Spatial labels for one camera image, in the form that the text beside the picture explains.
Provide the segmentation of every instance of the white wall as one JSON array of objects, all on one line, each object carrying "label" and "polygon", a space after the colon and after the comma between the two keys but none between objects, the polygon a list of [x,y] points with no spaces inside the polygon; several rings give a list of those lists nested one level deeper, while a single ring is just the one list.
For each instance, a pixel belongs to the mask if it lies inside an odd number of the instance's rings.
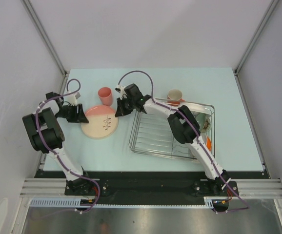
[{"label": "white wall", "polygon": [[9,199],[1,233],[6,234],[24,178],[32,175],[37,152],[22,116],[33,112],[62,77],[19,0],[0,0],[0,200]]},{"label": "white wall", "polygon": [[282,1],[240,73],[267,166],[282,181]]},{"label": "white wall", "polygon": [[31,0],[65,68],[236,67],[271,0]]}]

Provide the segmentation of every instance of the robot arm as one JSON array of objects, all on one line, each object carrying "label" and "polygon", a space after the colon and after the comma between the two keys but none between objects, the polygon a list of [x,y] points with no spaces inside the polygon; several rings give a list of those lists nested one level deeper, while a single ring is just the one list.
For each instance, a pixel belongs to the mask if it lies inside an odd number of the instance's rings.
[{"label": "robot arm", "polygon": [[[58,94],[53,92],[46,94],[47,100],[56,96],[58,96]],[[63,99],[58,98],[45,103],[38,114],[38,120],[41,126],[41,132],[44,141],[54,152],[60,156],[59,158],[56,154],[49,151],[44,146],[37,130],[35,117],[36,114],[32,113],[22,118],[33,148],[36,151],[41,151],[44,154],[48,154],[58,163],[66,176],[67,186],[71,190],[76,191],[77,188],[81,188],[81,190],[89,190],[91,184],[88,183],[87,180],[81,179],[79,176],[75,176],[70,173],[72,171],[74,174],[84,176],[82,167],[68,155],[64,148],[64,133],[57,121],[58,117],[63,117],[68,122],[88,123],[89,121],[83,112],[82,104],[73,103],[71,105],[63,105]]]},{"label": "robot arm", "polygon": [[[207,178],[215,181],[215,183],[222,190],[225,188],[226,185],[219,178],[218,173],[225,179],[227,183],[229,183],[230,181],[229,175],[222,168],[222,166],[220,166],[216,162],[216,160],[206,147],[205,143],[203,141],[198,142],[197,136],[193,129],[189,126],[189,124],[187,122],[180,122],[182,116],[178,112],[172,110],[171,107],[166,108],[163,105],[156,104],[155,99],[152,99],[152,97],[149,95],[143,96],[135,84],[131,84],[127,87],[117,87],[116,90],[121,93],[121,97],[117,99],[118,109],[115,116],[125,116],[127,114],[130,114],[133,109],[136,109],[138,112],[153,114],[167,119],[174,138],[179,143],[184,144],[191,150],[193,155],[204,167]],[[186,116],[186,118],[197,130],[198,135],[200,135],[199,124],[196,122],[189,108],[182,106],[178,108],[178,110]]]}]

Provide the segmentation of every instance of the metal rack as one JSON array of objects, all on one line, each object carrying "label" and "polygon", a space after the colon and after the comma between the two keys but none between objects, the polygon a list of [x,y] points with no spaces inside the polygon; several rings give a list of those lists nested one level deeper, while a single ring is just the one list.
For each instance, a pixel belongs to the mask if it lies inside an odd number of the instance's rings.
[{"label": "metal rack", "polygon": [[[166,99],[157,98],[164,104],[168,104]],[[198,104],[205,108],[210,116],[211,130],[206,133],[212,142],[211,153],[215,156],[215,108],[211,105]],[[180,144],[173,137],[168,121],[154,115],[144,115],[136,112],[133,127],[129,139],[130,149],[137,154],[161,156],[173,159],[186,159],[193,162],[198,160],[192,155],[187,147]]]}]

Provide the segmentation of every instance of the mug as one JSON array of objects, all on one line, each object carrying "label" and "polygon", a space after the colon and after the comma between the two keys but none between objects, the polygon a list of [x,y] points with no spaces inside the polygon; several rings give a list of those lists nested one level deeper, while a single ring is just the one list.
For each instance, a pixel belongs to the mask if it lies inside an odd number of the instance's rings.
[{"label": "mug", "polygon": [[98,95],[103,105],[111,106],[113,104],[112,90],[109,87],[100,88]]},{"label": "mug", "polygon": [[180,104],[179,101],[184,101],[182,99],[182,92],[179,89],[169,90],[167,99],[173,100],[173,101],[167,101],[172,106],[178,106]]}]

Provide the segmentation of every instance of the white cup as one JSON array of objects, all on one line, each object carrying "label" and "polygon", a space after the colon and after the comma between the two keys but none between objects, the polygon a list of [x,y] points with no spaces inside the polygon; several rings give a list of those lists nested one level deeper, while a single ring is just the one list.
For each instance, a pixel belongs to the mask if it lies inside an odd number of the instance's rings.
[{"label": "white cup", "polygon": [[180,104],[180,100],[184,101],[182,99],[182,92],[179,89],[171,89],[168,92],[167,99],[169,100],[175,100],[175,101],[168,101],[169,104],[173,106],[178,106]]}]

